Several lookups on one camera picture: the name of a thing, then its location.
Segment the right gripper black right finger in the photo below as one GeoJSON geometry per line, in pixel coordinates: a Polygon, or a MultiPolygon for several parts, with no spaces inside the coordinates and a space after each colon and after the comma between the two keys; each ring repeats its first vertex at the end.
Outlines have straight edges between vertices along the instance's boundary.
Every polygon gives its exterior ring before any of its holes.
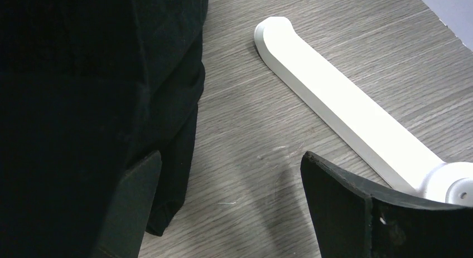
{"type": "Polygon", "coordinates": [[[471,257],[472,208],[430,201],[313,152],[301,177],[322,257],[471,257]]]}

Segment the black shirt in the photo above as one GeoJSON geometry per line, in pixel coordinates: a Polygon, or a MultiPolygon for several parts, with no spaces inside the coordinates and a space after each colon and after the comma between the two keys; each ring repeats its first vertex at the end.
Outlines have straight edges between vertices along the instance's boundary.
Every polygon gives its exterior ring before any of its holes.
{"type": "Polygon", "coordinates": [[[183,206],[209,0],[1,0],[1,256],[92,257],[124,172],[158,151],[145,233],[183,206]]]}

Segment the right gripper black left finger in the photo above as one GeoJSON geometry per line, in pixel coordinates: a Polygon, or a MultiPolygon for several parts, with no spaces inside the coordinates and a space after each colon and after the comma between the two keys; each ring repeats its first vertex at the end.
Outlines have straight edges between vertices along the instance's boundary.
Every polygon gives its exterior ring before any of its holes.
{"type": "Polygon", "coordinates": [[[92,257],[138,256],[161,166],[161,155],[155,151],[124,172],[92,257]]]}

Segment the white garment rack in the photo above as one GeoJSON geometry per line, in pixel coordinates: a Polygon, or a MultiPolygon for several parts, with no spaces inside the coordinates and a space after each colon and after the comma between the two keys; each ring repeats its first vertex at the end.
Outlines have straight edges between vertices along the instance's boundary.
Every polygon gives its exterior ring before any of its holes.
{"type": "Polygon", "coordinates": [[[472,206],[472,164],[447,163],[295,32],[285,17],[254,30],[264,63],[394,190],[472,206]]]}

